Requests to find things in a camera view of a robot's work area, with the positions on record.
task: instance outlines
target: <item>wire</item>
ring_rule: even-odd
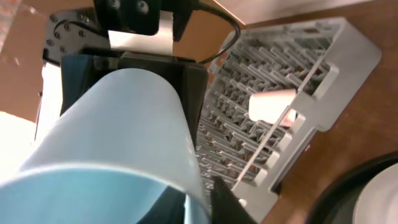
[[[217,54],[214,54],[214,55],[202,60],[201,62],[199,62],[199,63],[205,64],[205,63],[211,62],[212,60],[218,58],[223,53],[225,53],[229,48],[231,48],[236,43],[236,41],[238,41],[239,37],[241,36],[241,28],[239,27],[238,22],[236,22],[227,13],[225,13],[221,10],[215,9],[207,4],[203,4],[203,3],[199,2],[198,6],[197,6],[197,10],[209,12],[210,14],[213,14],[215,16],[218,16],[218,17],[224,19],[226,22],[231,24],[231,26],[235,30],[234,37],[225,45],[225,47],[223,47]]]

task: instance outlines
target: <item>wooden floor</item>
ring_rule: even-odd
[[[0,111],[34,121],[37,93],[42,89],[45,21],[57,10],[89,5],[89,0],[24,0],[0,54]],[[398,149],[398,0],[377,0],[249,27],[336,16],[346,17],[374,41],[382,49],[382,60],[335,125],[317,133],[310,149],[298,158],[263,223],[304,223],[317,197],[339,175]],[[230,30],[217,17],[196,12],[174,51],[203,59],[218,50]]]

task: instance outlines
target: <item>dish rack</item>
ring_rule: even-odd
[[[224,43],[231,39],[231,33]],[[316,131],[327,131],[381,59],[381,51],[344,18],[244,30],[209,71],[197,134],[205,191],[222,177],[261,222],[284,175]],[[297,90],[276,124],[249,119],[253,93]],[[280,126],[293,109],[290,128]]]

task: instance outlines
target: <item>black cable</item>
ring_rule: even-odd
[[[205,11],[205,12],[209,12],[215,16],[218,16],[222,19],[224,19],[226,22],[228,22],[229,24],[231,24],[231,26],[234,28],[235,30],[235,35],[234,37],[228,42],[228,44],[225,45],[225,47],[223,47],[217,54],[214,54],[204,60],[202,60],[199,63],[205,64],[208,62],[211,62],[212,60],[214,60],[215,58],[218,58],[219,56],[221,56],[223,53],[225,53],[230,47],[232,47],[236,41],[239,39],[240,35],[241,35],[241,28],[239,27],[238,22],[236,22],[231,16],[229,16],[227,13],[215,9],[207,4],[203,4],[201,2],[199,2],[196,10],[201,10],[201,11]]]

